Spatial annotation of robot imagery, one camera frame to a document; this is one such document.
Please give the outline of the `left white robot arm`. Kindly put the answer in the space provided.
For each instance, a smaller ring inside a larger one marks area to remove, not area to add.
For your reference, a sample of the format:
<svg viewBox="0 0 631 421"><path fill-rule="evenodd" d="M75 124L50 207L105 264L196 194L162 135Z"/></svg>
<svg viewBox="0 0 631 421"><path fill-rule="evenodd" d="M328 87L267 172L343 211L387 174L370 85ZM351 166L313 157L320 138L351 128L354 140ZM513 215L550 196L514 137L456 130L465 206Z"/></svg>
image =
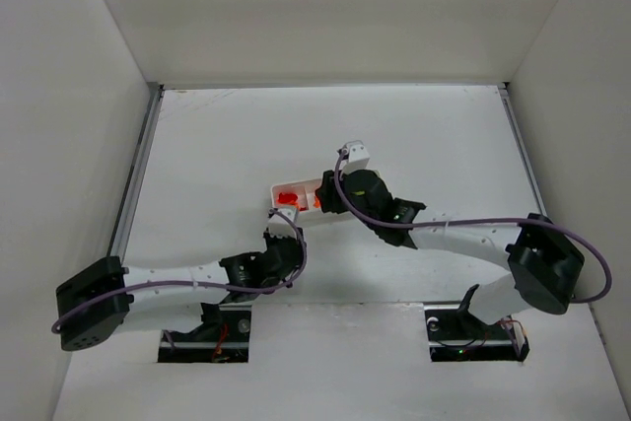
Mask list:
<svg viewBox="0 0 631 421"><path fill-rule="evenodd" d="M264 251L245 252L193 267L148 269L125 266L106 256L60 284L55 290L57 321L51 332L66 352L99 345L125 329L174 331L168 310L194 309L198 323L206 309L250 303L289 289L304 271L307 244L296 236L263 234Z"/></svg>

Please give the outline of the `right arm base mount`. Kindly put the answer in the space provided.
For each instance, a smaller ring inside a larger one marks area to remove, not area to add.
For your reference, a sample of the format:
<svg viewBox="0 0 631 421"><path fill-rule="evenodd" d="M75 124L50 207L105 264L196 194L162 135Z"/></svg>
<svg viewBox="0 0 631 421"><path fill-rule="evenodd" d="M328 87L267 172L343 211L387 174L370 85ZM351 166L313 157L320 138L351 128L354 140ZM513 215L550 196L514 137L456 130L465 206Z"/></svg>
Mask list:
<svg viewBox="0 0 631 421"><path fill-rule="evenodd" d="M491 325L469 312L478 285L467 290L459 303L424 306L430 360L450 362L518 362L530 352L524 326L511 316Z"/></svg>

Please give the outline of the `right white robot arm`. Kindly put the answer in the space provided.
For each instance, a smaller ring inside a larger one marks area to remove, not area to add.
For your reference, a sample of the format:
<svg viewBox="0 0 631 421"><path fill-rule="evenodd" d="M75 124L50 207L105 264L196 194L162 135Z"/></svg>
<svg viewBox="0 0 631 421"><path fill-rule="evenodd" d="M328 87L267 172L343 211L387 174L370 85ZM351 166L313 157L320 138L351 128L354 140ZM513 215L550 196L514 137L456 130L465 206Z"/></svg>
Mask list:
<svg viewBox="0 0 631 421"><path fill-rule="evenodd" d="M315 196L324 213L355 209L357 218L388 245L446 251L503 268L504 276L473 285L460 302L461 312L487 325L528 309L565 314L585 262L542 215L529 214L515 227L458 226L421 202L394 197L371 170L343 176L326 171Z"/></svg>

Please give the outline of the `dark red lego cluster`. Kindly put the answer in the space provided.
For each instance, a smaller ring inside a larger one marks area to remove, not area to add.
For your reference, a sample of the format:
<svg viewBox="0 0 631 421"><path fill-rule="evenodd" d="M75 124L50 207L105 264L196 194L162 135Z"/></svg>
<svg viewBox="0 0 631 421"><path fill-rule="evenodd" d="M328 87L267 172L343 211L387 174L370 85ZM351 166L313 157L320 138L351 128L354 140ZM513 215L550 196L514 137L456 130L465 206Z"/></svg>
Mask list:
<svg viewBox="0 0 631 421"><path fill-rule="evenodd" d="M281 191L276 196L275 202L278 206L294 206L299 210L305 210L301 196L293 191Z"/></svg>

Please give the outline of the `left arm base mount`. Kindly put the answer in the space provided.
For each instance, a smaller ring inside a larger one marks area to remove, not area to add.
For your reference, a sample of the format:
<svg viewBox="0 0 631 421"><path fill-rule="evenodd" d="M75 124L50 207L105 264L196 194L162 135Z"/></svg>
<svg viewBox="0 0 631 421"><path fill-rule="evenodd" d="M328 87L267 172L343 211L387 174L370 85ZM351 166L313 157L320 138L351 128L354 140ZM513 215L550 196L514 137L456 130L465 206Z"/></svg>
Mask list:
<svg viewBox="0 0 631 421"><path fill-rule="evenodd" d="M249 359L251 306L201 305L201 324L161 336L161 364L241 364Z"/></svg>

